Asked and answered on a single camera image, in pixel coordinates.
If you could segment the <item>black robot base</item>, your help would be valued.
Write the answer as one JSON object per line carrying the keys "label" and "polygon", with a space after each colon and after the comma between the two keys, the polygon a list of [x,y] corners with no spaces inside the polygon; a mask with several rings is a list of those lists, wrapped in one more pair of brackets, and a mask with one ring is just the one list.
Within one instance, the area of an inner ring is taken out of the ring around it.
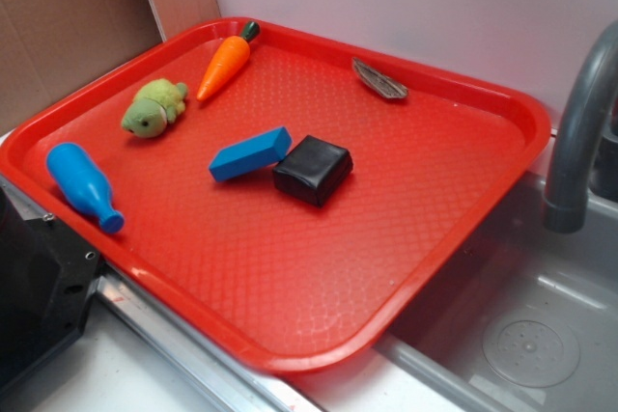
{"label": "black robot base", "polygon": [[83,335],[101,267],[61,219],[24,219],[1,194],[2,396]]}

